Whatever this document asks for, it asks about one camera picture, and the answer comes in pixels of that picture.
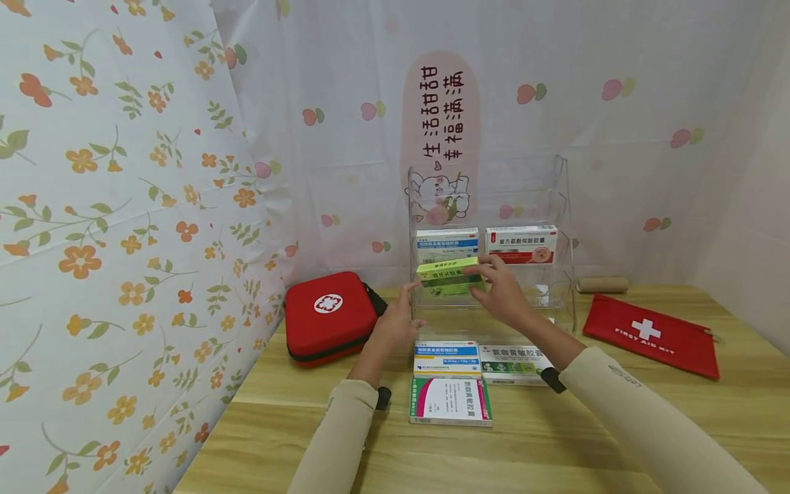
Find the clear acrylic shelf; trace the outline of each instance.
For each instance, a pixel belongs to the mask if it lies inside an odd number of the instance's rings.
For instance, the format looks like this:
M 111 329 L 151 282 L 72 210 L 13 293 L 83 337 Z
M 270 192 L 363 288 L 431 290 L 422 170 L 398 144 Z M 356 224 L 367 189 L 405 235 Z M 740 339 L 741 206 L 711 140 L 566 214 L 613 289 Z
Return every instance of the clear acrylic shelf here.
M 559 238 L 552 264 L 512 264 L 510 268 L 532 308 L 574 333 L 574 259 L 566 160 L 560 156 L 533 156 L 481 161 L 476 190 L 469 190 L 462 173 L 448 175 L 452 173 L 437 172 L 430 167 L 409 168 L 412 276 L 419 265 L 416 236 L 421 230 L 477 227 L 482 254 L 485 228 L 554 225 Z M 431 213 L 437 206 L 444 209 L 441 214 Z M 412 292 L 412 316 L 429 322 L 421 330 L 420 339 L 460 338 L 489 345 L 525 344 L 524 337 L 478 308 L 480 305 L 471 295 L 432 297 L 421 289 Z M 441 325 L 431 324 L 437 319 L 442 320 Z M 452 329 L 435 329 L 438 327 Z

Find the white cross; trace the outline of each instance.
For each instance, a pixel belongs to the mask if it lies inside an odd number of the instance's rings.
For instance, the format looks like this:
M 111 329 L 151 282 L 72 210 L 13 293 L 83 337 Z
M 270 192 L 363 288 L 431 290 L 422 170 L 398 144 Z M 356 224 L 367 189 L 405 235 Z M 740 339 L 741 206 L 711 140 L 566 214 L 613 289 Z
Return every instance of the white cross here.
M 650 319 L 643 319 L 642 322 L 633 321 L 631 327 L 639 331 L 639 337 L 643 340 L 650 341 L 650 337 L 661 338 L 661 332 L 653 327 L 653 321 Z

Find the beige sleeve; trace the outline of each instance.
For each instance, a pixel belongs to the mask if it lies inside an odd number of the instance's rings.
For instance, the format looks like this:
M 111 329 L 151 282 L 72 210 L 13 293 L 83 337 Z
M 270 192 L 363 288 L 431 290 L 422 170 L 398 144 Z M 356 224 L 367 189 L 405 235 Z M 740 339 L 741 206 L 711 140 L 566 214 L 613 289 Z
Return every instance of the beige sleeve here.
M 345 380 L 332 390 L 288 494 L 351 491 L 377 401 L 378 392 L 364 381 Z
M 601 349 L 559 375 L 664 492 L 767 492 L 727 451 Z

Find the person's left hand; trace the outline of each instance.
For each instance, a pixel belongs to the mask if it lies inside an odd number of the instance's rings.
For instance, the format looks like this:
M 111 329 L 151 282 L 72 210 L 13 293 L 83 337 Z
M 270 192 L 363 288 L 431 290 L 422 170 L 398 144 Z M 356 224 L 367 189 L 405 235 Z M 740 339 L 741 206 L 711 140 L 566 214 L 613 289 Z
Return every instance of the person's left hand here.
M 425 324 L 422 319 L 412 321 L 412 305 L 409 296 L 417 286 L 419 286 L 419 281 L 401 286 L 401 295 L 397 300 L 391 302 L 384 315 L 378 318 L 369 343 L 381 345 L 384 349 L 392 351 L 400 344 L 413 343 L 417 339 L 417 330 Z

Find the wooden tabletop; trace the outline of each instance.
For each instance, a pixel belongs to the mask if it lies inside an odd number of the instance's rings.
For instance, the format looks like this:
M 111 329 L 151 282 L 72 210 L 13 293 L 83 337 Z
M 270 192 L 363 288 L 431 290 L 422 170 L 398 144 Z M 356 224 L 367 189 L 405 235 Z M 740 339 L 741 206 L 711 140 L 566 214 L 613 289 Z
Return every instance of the wooden tabletop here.
M 790 360 L 697 288 L 638 286 L 617 298 L 712 329 L 720 340 L 721 380 L 581 339 L 699 424 L 769 491 L 790 492 Z M 577 336 L 591 300 L 577 298 Z M 446 326 L 453 317 L 457 313 L 440 310 L 429 322 Z M 297 368 L 281 326 L 175 492 L 285 492 L 329 392 L 354 360 Z M 492 429 L 409 424 L 411 374 L 406 352 L 386 366 L 382 385 L 393 392 L 390 409 L 376 413 L 353 492 L 657 492 L 570 393 L 490 386 Z

